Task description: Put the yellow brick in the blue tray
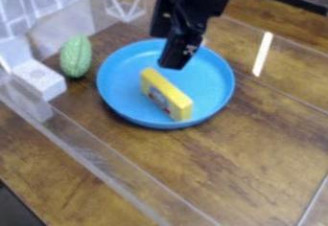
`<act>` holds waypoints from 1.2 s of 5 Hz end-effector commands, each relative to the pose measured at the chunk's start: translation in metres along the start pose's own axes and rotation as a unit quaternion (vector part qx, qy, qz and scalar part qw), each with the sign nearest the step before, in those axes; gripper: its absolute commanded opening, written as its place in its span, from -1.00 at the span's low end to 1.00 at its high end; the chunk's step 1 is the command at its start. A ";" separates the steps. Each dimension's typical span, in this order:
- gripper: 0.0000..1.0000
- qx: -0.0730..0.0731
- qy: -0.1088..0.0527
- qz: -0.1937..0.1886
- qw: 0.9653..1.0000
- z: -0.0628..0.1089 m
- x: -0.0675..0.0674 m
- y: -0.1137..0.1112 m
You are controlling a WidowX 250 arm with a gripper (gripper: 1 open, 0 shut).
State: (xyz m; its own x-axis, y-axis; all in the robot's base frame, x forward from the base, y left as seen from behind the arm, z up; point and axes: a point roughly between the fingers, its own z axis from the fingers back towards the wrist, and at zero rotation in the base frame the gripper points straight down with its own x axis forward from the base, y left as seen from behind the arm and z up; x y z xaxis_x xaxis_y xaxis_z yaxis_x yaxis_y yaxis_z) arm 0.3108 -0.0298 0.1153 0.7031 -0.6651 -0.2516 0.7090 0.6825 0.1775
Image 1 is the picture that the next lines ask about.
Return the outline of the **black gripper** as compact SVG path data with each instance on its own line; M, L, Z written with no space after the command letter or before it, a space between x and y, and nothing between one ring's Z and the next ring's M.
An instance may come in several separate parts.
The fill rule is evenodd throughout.
M150 35L166 38L158 64L182 70L202 42L208 20L221 16L229 0L157 0Z

